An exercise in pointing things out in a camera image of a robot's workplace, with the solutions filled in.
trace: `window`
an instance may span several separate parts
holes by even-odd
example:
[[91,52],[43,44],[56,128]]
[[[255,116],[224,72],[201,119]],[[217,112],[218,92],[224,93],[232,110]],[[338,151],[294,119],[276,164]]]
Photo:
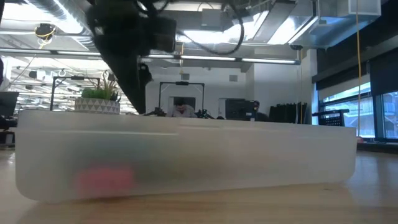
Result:
[[386,93],[383,99],[384,136],[398,139],[398,91]]
[[[325,106],[326,111],[342,109],[349,109],[349,113],[344,114],[345,126],[358,128],[358,100]],[[371,97],[361,99],[360,123],[361,137],[374,138],[373,100]]]
[[[358,87],[337,93],[323,99],[325,111],[349,109],[344,114],[346,127],[358,128]],[[363,138],[375,138],[373,99],[370,94],[370,83],[361,85],[361,114],[360,114],[360,136]]]
[[[350,96],[357,96],[358,91],[359,91],[359,89],[357,86],[352,89],[346,90],[344,92],[337,93],[333,96],[326,97],[325,99],[323,99],[323,102],[330,102],[330,101],[334,101],[334,100],[340,100],[343,98],[347,98]],[[371,83],[370,82],[361,85],[361,93],[369,93],[370,91],[371,91]]]

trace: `potted plant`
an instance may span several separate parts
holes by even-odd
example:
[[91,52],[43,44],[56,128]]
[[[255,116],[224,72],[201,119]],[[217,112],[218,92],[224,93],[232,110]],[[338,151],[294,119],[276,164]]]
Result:
[[83,90],[81,97],[75,100],[75,112],[119,114],[121,97],[118,95],[116,81],[107,81],[103,77],[103,86]]

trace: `translucent plastic bin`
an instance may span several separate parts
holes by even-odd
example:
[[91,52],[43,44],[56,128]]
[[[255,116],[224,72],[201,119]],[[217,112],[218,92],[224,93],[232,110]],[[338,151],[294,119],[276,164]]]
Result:
[[81,198],[338,182],[354,172],[353,128],[22,111],[22,195]]

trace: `green plant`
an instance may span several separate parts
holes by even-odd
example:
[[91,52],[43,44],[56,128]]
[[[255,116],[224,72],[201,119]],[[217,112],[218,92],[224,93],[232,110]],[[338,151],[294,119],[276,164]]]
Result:
[[81,97],[119,102],[121,97],[118,99],[119,93],[116,89],[116,81],[107,81],[103,76],[102,82],[102,85],[96,85],[95,89],[85,88],[81,93]]

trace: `wooden table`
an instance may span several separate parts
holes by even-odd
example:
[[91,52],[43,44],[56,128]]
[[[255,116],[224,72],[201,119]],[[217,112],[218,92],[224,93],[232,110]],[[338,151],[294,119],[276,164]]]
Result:
[[47,204],[15,185],[0,151],[0,223],[398,223],[398,156],[359,152],[339,184],[292,185]]

